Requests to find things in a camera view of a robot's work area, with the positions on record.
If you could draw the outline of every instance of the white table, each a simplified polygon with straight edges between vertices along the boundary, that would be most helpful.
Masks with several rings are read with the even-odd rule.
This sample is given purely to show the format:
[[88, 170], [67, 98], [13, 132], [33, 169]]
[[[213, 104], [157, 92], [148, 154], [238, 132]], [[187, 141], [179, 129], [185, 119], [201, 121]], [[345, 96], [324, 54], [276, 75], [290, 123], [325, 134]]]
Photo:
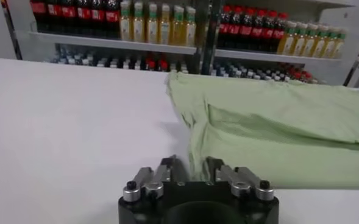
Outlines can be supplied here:
[[[187, 160], [166, 74], [0, 59], [0, 224], [117, 223], [142, 166]], [[359, 191], [277, 190], [280, 223], [359, 223]]]

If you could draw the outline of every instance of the shelf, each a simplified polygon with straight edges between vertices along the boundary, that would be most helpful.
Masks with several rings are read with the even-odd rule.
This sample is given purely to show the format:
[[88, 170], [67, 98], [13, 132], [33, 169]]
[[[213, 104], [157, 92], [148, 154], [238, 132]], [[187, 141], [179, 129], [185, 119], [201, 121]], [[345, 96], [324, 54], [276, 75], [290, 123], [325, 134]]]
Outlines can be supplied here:
[[258, 60], [258, 61], [275, 61], [275, 62], [285, 62], [285, 63], [338, 63], [338, 59], [328, 59], [328, 58], [308, 58], [308, 57], [297, 57], [297, 56], [288, 56], [288, 55], [279, 55], [279, 54], [265, 54], [259, 52], [248, 52], [248, 51], [228, 51], [217, 49], [215, 52], [215, 57], [223, 58], [237, 58], [237, 59], [246, 59], [246, 60]]
[[31, 37], [39, 39], [40, 41], [49, 42], [49, 43], [74, 44], [74, 45], [94, 46], [94, 47], [110, 47], [110, 48], [129, 49], [136, 51], [153, 51], [153, 52], [187, 54], [187, 55], [193, 55], [197, 51], [195, 47], [139, 43], [139, 42], [130, 42], [130, 41], [122, 41], [122, 40], [78, 37], [78, 36], [58, 35], [51, 33], [39, 33], [39, 32], [31, 32], [31, 31], [29, 31], [28, 34]]

